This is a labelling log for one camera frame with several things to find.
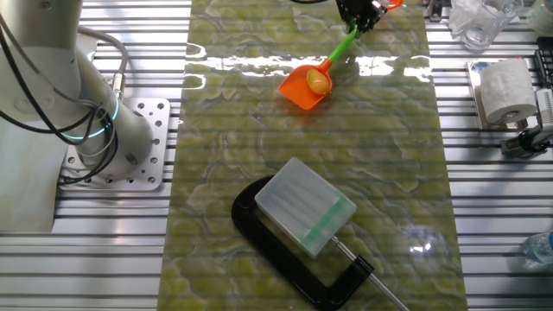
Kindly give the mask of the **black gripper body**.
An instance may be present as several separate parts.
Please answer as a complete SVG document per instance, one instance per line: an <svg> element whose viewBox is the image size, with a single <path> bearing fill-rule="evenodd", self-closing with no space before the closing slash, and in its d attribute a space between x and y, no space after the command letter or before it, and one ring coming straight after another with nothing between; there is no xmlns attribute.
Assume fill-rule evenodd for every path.
<svg viewBox="0 0 553 311"><path fill-rule="evenodd" d="M336 0L336 3L343 12L387 11L386 6L377 0Z"/></svg>

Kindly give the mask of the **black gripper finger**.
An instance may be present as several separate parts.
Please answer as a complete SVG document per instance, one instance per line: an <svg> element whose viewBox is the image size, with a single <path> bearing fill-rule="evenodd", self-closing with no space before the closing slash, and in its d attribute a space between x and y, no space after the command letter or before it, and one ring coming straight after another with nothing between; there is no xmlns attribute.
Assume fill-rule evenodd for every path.
<svg viewBox="0 0 553 311"><path fill-rule="evenodd" d="M347 33L351 33L358 27L358 14L357 10L340 10L340 18L346 24Z"/></svg>
<svg viewBox="0 0 553 311"><path fill-rule="evenodd" d="M360 33L366 33L373 30L374 26L386 14L384 7L369 7L357 15L357 27Z"/></svg>

